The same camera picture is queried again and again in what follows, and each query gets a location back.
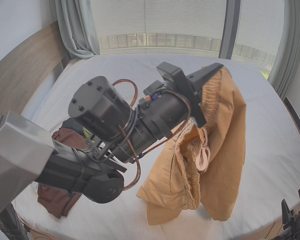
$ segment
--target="green grass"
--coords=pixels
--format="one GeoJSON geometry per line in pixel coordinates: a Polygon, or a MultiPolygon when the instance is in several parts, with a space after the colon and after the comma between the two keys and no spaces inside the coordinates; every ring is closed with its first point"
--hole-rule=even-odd
{"type": "Polygon", "coordinates": [[[265,79],[268,79],[270,73],[267,73],[267,72],[264,72],[264,71],[261,71],[261,70],[260,70],[260,72],[265,77],[265,79]]]}

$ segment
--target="white bed sheet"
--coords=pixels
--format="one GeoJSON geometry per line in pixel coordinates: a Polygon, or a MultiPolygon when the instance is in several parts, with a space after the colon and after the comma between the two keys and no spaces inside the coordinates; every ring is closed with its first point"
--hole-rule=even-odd
{"type": "MultiPolygon", "coordinates": [[[[141,160],[141,179],[136,186],[107,204],[97,204],[81,196],[68,217],[57,219],[37,203],[37,194],[27,187],[15,200],[19,216],[31,227],[60,239],[240,239],[251,235],[280,218],[281,201],[293,207],[299,203],[300,136],[284,104],[260,71],[242,62],[167,54],[107,55],[80,60],[60,75],[43,101],[33,122],[57,130],[68,118],[68,105],[74,92],[98,75],[110,82],[120,78],[133,80],[143,89],[161,80],[156,66],[166,61],[190,74],[214,62],[223,63],[247,103],[246,159],[239,196],[230,219],[214,221],[203,206],[183,210],[166,224],[149,226],[146,203],[135,195],[161,151],[157,148],[141,160]]],[[[130,102],[130,84],[117,90],[130,102]]],[[[125,184],[135,176],[136,166],[127,164],[125,184]]]]}

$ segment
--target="curtain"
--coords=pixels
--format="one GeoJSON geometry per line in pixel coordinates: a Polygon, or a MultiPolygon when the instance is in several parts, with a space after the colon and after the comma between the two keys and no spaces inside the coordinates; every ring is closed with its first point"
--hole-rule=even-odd
{"type": "Polygon", "coordinates": [[[284,100],[300,60],[300,1],[284,1],[284,25],[281,42],[268,81],[284,100]]]}
{"type": "Polygon", "coordinates": [[[55,0],[61,39],[71,57],[100,55],[90,0],[55,0]]]}

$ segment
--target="maroon garment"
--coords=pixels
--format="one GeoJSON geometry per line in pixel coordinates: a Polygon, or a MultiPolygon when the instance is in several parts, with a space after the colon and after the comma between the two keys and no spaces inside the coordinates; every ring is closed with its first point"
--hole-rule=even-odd
{"type": "MultiPolygon", "coordinates": [[[[72,148],[86,148],[85,139],[74,130],[68,128],[60,128],[53,133],[52,138],[72,148]]],[[[81,196],[79,193],[73,193],[72,197],[69,197],[66,190],[49,187],[40,183],[38,184],[37,194],[37,201],[57,218],[61,218],[61,216],[66,217],[71,207],[81,196]]]]}

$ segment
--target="wooden headboard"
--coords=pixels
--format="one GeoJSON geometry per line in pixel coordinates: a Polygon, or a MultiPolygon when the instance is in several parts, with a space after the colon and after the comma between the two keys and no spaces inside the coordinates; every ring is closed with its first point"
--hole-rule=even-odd
{"type": "Polygon", "coordinates": [[[36,32],[0,61],[0,116],[21,114],[44,78],[67,55],[57,21],[36,32]]]}

